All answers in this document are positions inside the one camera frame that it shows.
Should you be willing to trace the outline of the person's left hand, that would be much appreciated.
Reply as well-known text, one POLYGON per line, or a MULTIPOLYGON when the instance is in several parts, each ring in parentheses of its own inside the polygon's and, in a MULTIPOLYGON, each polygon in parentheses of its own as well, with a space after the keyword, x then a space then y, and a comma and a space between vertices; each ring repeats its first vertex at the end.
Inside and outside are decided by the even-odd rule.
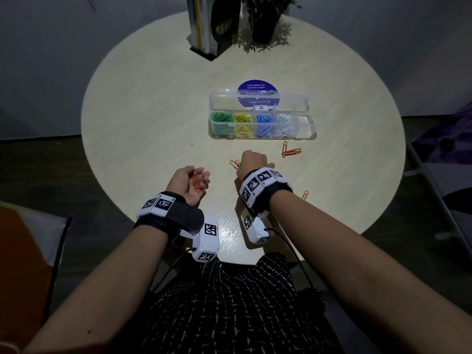
POLYGON ((170 182, 168 183, 166 191, 183 196, 189 205, 195 207, 198 207, 206 192, 188 191, 188 176, 184 172, 184 168, 176 170, 173 177, 170 179, 170 182))

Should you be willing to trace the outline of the person's right hand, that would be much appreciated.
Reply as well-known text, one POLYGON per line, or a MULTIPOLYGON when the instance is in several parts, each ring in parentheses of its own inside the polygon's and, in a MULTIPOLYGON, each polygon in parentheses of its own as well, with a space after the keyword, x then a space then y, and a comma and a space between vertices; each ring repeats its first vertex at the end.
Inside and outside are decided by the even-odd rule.
POLYGON ((268 163, 241 163, 239 166, 239 169, 236 171, 238 179, 242 182, 246 178, 246 176, 260 168, 263 167, 270 167, 270 168, 275 168, 275 164, 273 162, 268 162, 268 163))

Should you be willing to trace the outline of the person's right forearm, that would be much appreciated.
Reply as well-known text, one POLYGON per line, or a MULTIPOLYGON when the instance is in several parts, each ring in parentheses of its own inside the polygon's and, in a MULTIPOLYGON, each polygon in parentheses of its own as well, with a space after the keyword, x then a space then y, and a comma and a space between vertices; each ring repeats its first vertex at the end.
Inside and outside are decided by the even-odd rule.
POLYGON ((387 354, 472 354, 472 316, 348 226, 280 190, 270 209, 353 322, 387 354))

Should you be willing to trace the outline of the pile of yellow paper clips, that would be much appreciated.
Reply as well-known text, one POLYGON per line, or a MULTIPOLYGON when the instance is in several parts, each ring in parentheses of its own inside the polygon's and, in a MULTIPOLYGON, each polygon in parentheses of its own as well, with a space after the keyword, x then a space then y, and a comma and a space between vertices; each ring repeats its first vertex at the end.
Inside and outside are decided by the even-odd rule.
POLYGON ((253 138, 254 137, 254 126, 253 118, 249 113, 235 113, 235 137, 236 138, 253 138))

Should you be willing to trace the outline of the pile of white paper clips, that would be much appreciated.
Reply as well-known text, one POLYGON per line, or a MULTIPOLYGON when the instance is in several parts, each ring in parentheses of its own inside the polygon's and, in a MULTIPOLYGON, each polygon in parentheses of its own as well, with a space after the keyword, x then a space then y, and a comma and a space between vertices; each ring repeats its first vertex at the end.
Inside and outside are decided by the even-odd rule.
POLYGON ((292 138, 295 134, 295 127, 292 124, 292 120, 290 116, 285 114, 278 114, 277 115, 277 125, 275 128, 275 135, 276 138, 292 138))

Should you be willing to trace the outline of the pile of green paper clips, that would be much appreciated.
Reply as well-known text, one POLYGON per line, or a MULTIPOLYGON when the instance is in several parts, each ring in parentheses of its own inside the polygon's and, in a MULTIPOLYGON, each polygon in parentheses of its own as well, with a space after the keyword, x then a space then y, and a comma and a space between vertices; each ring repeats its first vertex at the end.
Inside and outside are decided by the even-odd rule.
POLYGON ((234 118, 230 112, 213 112, 211 114, 211 129, 215 136, 229 138, 234 136, 234 118))

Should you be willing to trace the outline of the clear plastic compartment box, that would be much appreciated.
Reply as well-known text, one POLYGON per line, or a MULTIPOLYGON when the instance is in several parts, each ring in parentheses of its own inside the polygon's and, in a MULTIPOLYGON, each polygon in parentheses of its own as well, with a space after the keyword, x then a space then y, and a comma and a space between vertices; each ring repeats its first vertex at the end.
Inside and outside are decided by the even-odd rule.
POLYGON ((257 95, 241 95, 238 94, 237 89, 215 89, 209 94, 209 116, 208 116, 208 133, 209 136, 213 139, 226 139, 226 140, 287 140, 287 139, 295 139, 295 140, 310 140, 315 137, 316 130, 314 124, 314 116, 312 110, 310 108, 310 103, 306 95, 301 93, 293 93, 293 92, 279 92, 277 95, 273 95, 274 98, 279 98, 280 103, 278 106, 275 106, 273 109, 262 109, 258 110, 254 108, 244 108, 238 101, 238 98, 241 97, 254 97, 258 98, 257 95), (211 114, 213 112, 230 112, 233 114, 235 113, 249 113, 253 118, 253 129, 254 129, 254 137, 253 138, 236 138, 235 134, 233 137, 229 138, 222 138, 217 137, 213 134, 211 129, 211 114), (255 136, 256 133, 256 116, 259 113, 270 113, 273 115, 274 123, 272 124, 274 127, 277 125, 277 115, 278 114, 285 114, 291 117, 292 124, 295 127, 295 134, 292 138, 276 138, 275 135, 275 128, 272 138, 257 138, 255 136))

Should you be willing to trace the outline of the round purple sticker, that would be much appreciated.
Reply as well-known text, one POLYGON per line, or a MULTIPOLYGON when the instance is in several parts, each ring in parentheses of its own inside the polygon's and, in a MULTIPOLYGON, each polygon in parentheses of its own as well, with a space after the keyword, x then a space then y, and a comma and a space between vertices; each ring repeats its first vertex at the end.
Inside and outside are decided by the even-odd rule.
POLYGON ((238 94, 241 95, 257 95, 258 98, 250 97, 239 97, 239 103, 247 109, 256 108, 262 109, 273 109, 280 103, 279 98, 274 98, 273 95, 277 95, 279 91, 277 88, 264 80, 251 79, 241 83, 237 88, 238 94))

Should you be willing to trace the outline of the black plant pot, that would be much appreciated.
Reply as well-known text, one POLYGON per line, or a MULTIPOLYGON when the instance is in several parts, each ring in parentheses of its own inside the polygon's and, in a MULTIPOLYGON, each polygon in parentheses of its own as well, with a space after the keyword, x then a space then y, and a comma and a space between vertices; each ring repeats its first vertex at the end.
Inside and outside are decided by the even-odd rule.
POLYGON ((280 13, 269 8, 252 16, 252 40, 257 44, 267 45, 271 42, 280 13))

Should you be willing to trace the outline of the upright stand of books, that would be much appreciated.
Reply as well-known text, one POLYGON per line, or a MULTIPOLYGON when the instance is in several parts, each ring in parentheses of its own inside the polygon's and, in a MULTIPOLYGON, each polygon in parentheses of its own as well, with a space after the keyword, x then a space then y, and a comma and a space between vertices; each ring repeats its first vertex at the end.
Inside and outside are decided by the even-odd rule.
POLYGON ((236 39, 241 0, 186 0, 191 51, 213 61, 236 39))

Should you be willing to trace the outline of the black white patterned dress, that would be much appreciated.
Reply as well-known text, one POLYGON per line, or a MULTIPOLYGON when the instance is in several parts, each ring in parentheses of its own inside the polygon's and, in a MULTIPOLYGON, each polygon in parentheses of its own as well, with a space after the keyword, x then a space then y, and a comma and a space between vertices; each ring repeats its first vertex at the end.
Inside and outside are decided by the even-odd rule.
POLYGON ((115 348, 121 354, 344 354, 317 289, 297 292, 286 256, 256 265, 191 261, 149 293, 115 348))

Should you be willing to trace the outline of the green potted plant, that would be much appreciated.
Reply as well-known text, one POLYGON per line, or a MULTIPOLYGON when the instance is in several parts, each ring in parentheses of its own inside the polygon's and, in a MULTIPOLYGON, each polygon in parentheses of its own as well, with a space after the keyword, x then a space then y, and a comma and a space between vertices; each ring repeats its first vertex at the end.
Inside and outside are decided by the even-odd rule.
POLYGON ((282 15, 288 15, 290 6, 303 8, 298 0, 241 0, 243 11, 247 15, 247 25, 238 32, 236 43, 246 53, 262 52, 277 46, 289 46, 288 37, 291 35, 291 24, 282 20, 282 15), (280 13, 272 40, 267 45, 257 44, 252 40, 252 16, 261 10, 274 8, 280 13))

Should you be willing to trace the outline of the grey metal chair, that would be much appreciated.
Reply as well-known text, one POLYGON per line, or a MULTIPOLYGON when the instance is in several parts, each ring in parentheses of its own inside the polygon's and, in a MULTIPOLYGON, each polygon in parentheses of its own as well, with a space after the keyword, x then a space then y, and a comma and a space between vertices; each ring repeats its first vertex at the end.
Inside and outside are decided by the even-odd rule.
POLYGON ((412 142, 406 148, 417 165, 416 173, 425 178, 437 197, 452 235, 472 262, 472 164, 424 162, 412 142))

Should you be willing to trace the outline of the purple patterned cloth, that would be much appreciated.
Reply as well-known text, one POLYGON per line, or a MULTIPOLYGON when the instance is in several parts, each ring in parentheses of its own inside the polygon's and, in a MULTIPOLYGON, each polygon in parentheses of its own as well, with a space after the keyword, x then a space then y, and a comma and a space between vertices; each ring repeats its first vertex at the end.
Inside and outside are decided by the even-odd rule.
POLYGON ((472 165, 472 101, 412 142, 424 163, 472 165))

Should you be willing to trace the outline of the orange chair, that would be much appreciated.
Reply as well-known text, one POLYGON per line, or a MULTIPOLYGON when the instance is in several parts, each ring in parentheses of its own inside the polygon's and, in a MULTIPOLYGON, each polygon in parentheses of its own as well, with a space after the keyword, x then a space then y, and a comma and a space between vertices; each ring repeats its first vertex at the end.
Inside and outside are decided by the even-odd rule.
POLYGON ((71 221, 0 202, 0 354, 20 354, 47 321, 71 221))

